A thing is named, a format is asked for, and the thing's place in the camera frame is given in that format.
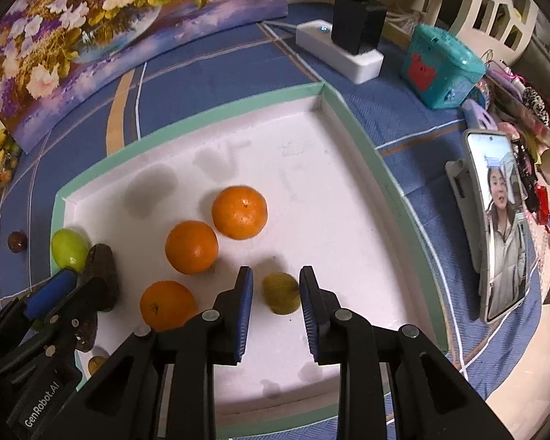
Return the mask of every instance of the smartphone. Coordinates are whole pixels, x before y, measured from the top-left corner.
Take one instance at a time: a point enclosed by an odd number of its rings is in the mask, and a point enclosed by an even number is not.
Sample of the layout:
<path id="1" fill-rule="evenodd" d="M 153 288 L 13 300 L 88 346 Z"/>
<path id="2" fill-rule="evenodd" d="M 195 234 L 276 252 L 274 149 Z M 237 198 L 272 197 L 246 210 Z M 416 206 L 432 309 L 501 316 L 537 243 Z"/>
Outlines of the smartphone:
<path id="1" fill-rule="evenodd" d="M 525 298 L 527 241 L 521 179 L 513 147 L 501 132 L 463 134 L 481 232 L 481 318 L 494 323 Z"/>

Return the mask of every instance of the mandarin orange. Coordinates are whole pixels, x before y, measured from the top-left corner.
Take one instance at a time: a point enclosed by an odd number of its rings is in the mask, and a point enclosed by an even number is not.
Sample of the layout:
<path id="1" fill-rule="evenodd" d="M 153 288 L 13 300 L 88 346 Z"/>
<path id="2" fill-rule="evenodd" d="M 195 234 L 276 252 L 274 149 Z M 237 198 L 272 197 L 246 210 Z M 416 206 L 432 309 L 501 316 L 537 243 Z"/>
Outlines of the mandarin orange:
<path id="1" fill-rule="evenodd" d="M 218 239 L 214 230 L 202 221 L 183 221 L 169 233 L 165 255 L 179 273 L 197 275 L 216 261 Z"/>
<path id="2" fill-rule="evenodd" d="M 141 296 L 142 320 L 157 332 L 183 326 L 198 312 L 194 295 L 176 281 L 157 281 Z"/>
<path id="3" fill-rule="evenodd" d="M 252 238 L 267 224 L 267 202 L 251 187 L 226 188 L 212 204 L 212 221 L 216 229 L 228 238 Z"/>

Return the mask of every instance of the painting of flowers in vase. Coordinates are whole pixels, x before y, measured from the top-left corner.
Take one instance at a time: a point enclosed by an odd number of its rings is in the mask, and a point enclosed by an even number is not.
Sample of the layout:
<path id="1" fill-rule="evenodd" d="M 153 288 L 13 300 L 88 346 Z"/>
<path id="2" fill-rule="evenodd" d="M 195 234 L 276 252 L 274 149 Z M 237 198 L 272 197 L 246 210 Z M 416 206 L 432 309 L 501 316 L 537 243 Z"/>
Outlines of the painting of flowers in vase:
<path id="1" fill-rule="evenodd" d="M 286 0 L 16 0 L 0 20 L 0 119 L 29 152 L 127 70 L 196 38 L 286 14 Z"/>

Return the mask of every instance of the red sticker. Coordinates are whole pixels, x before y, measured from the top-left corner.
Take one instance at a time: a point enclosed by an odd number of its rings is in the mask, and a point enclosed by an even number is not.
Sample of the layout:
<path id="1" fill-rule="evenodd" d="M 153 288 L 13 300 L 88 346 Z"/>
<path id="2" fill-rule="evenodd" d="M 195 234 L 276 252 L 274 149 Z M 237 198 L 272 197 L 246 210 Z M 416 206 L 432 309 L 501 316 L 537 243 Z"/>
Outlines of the red sticker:
<path id="1" fill-rule="evenodd" d="M 412 54 L 412 63 L 409 65 L 408 78 L 420 92 L 425 92 L 436 77 L 436 71 L 426 66 L 419 54 Z"/>

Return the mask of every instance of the phone screen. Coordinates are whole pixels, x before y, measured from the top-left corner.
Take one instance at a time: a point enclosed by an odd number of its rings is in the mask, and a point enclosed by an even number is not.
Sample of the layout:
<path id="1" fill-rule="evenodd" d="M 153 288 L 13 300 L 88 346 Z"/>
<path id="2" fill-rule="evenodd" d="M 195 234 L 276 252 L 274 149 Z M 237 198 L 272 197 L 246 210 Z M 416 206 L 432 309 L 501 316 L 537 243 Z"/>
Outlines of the phone screen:
<path id="1" fill-rule="evenodd" d="M 505 135 L 467 135 L 480 188 L 488 262 L 487 322 L 493 321 L 525 296 L 526 233 L 520 177 L 513 148 Z"/>

